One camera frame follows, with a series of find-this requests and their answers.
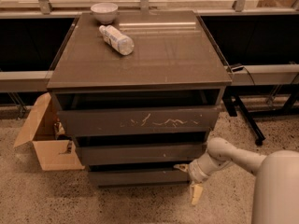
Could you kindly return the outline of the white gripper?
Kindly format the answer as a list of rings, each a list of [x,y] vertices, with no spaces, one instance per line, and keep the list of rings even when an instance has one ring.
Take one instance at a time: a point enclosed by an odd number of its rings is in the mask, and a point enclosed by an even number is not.
[[[197,205],[203,192],[203,185],[198,183],[206,182],[213,173],[229,165],[228,161],[220,161],[211,157],[207,152],[200,158],[188,164],[175,164],[174,168],[184,173],[189,173],[191,181],[190,196],[191,205]]]

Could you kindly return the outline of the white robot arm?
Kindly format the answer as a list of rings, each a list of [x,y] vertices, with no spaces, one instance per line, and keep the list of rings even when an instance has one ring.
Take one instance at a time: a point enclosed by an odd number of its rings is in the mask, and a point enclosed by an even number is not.
[[[213,173],[236,164],[255,176],[251,224],[299,224],[299,152],[279,150],[262,155],[212,138],[198,159],[174,167],[189,175],[191,203]]]

